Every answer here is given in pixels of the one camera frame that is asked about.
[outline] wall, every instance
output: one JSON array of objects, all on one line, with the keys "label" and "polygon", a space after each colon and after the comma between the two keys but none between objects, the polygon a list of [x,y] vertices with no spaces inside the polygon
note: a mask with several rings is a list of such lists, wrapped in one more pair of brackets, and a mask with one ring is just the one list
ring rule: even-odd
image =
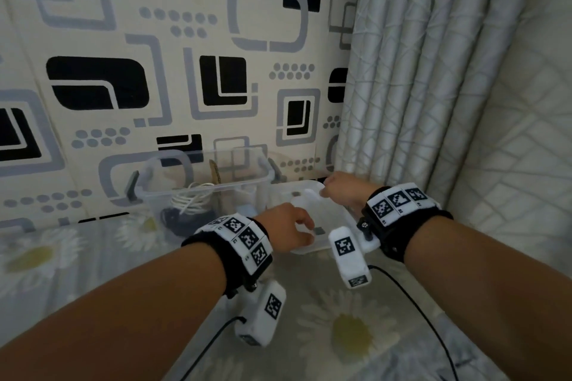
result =
[{"label": "wall", "polygon": [[166,146],[325,174],[356,2],[0,0],[0,232],[137,208],[127,180]]}]

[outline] white cable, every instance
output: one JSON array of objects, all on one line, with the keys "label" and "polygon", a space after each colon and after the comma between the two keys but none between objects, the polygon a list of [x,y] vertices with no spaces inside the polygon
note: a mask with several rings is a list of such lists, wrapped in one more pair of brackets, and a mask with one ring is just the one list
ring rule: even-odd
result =
[{"label": "white cable", "polygon": [[[187,188],[195,187],[211,187],[214,186],[212,182],[205,182],[204,184],[199,184],[198,182],[192,182]],[[198,193],[196,195],[189,194],[179,194],[171,198],[171,205],[179,210],[180,214],[201,214],[212,209],[211,207],[211,197],[213,195],[212,190],[204,193]]]}]

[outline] cable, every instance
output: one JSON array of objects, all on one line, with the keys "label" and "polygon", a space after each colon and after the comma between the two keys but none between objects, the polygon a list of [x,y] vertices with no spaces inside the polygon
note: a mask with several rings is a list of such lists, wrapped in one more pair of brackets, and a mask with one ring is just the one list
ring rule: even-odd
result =
[{"label": "cable", "polygon": [[209,350],[209,348],[211,347],[211,345],[216,341],[216,339],[220,336],[220,334],[223,332],[223,330],[228,327],[229,325],[231,325],[234,321],[240,321],[242,324],[244,324],[247,319],[243,316],[235,316],[234,318],[229,319],[228,321],[226,321],[224,323],[224,325],[222,327],[220,327],[220,330],[218,330],[218,332],[213,336],[213,338],[211,339],[211,341],[205,346],[205,349],[203,349],[201,351],[201,353],[198,355],[197,359],[195,360],[195,362],[191,365],[191,367],[189,368],[188,371],[185,372],[185,375],[182,376],[182,378],[180,379],[180,381],[185,381],[185,379],[189,376],[189,373],[191,370],[193,370],[195,368],[195,366],[199,363],[199,361],[201,360],[201,358],[203,358],[203,356],[206,354],[206,352]]},{"label": "cable", "polygon": [[[212,186],[214,186],[212,182],[205,182],[204,184],[192,182],[187,188]],[[212,195],[212,190],[197,193],[196,195],[179,194],[171,198],[171,205],[179,211],[179,214],[201,214],[211,209]]]},{"label": "cable", "polygon": [[449,364],[451,364],[451,370],[453,371],[453,376],[455,377],[455,381],[459,381],[459,377],[457,377],[457,371],[455,370],[455,365],[453,363],[453,360],[451,359],[451,355],[449,354],[449,350],[447,349],[447,347],[445,346],[445,342],[443,341],[443,339],[441,339],[441,336],[439,336],[439,333],[437,333],[437,330],[435,329],[435,327],[433,327],[433,324],[431,324],[431,321],[429,321],[429,318],[427,318],[427,316],[425,315],[425,313],[423,313],[423,311],[421,310],[421,308],[419,307],[419,305],[417,303],[415,303],[415,300],[413,298],[411,298],[411,296],[407,293],[407,291],[404,290],[403,286],[401,286],[399,284],[399,282],[397,280],[395,280],[386,270],[376,267],[375,265],[368,265],[367,266],[369,269],[377,269],[378,271],[382,272],[383,274],[385,274],[387,277],[390,278],[390,280],[395,283],[397,285],[397,287],[399,289],[401,289],[401,291],[405,294],[405,296],[407,298],[409,298],[409,301],[411,301],[411,303],[413,303],[413,305],[415,306],[415,308],[418,310],[419,313],[421,313],[421,316],[423,317],[423,319],[425,321],[427,321],[427,324],[429,324],[429,327],[431,327],[431,329],[433,330],[433,333],[435,333],[435,336],[437,336],[437,339],[439,339],[439,342],[441,344],[441,346],[443,347],[443,349],[445,350],[445,354],[447,354],[447,359],[449,360]]}]

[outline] hand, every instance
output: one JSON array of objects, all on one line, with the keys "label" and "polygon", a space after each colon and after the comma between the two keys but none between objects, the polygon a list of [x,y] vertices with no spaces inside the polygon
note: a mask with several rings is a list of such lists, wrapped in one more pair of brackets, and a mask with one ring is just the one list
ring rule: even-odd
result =
[{"label": "hand", "polygon": [[314,221],[303,208],[291,203],[283,203],[254,217],[268,232],[268,239],[276,252],[290,252],[298,247],[309,246],[314,242],[312,234],[300,232],[294,223],[304,224],[314,229]]},{"label": "hand", "polygon": [[334,172],[325,179],[324,185],[320,196],[329,197],[339,205],[352,208],[358,216],[361,215],[371,193],[382,187],[345,172]]}]

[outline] forearm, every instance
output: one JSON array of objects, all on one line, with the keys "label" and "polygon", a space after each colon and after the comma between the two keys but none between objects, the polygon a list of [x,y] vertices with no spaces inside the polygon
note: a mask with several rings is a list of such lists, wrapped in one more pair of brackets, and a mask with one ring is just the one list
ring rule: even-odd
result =
[{"label": "forearm", "polygon": [[159,380],[224,292],[206,244],[161,256],[63,307],[0,349],[0,379]]},{"label": "forearm", "polygon": [[447,218],[426,222],[405,264],[513,379],[572,379],[572,280]]}]

